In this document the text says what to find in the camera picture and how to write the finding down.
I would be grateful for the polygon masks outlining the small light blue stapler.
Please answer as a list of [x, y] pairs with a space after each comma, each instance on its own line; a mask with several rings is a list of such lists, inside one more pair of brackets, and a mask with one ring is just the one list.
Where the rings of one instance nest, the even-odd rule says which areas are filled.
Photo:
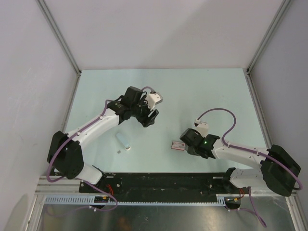
[[131, 149], [131, 145], [128, 139], [123, 134], [117, 133], [116, 137], [119, 140], [119, 142], [123, 145], [126, 151], [129, 151]]

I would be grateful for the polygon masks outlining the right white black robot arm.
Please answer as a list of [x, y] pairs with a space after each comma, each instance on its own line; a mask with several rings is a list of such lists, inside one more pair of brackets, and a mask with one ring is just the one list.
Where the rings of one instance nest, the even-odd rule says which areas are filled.
[[228, 171], [222, 188], [233, 193], [238, 188], [267, 187], [274, 193], [288, 197], [296, 190], [299, 164], [278, 145], [269, 149], [227, 144], [222, 138], [208, 134], [205, 137], [195, 129], [183, 132], [180, 140], [188, 147], [188, 154], [208, 159], [227, 159], [249, 167]]

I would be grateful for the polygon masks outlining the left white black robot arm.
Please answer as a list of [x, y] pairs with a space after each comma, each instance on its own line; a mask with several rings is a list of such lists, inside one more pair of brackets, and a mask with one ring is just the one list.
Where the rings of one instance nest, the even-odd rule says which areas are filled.
[[63, 178], [85, 181], [95, 192], [102, 192], [106, 188], [103, 172], [84, 162], [84, 148], [131, 117], [145, 128], [153, 125], [159, 114], [156, 106], [162, 101], [162, 96], [151, 87], [139, 89], [130, 86], [117, 99], [106, 100], [103, 111], [88, 123], [68, 133], [56, 132], [48, 153], [47, 175], [54, 168]]

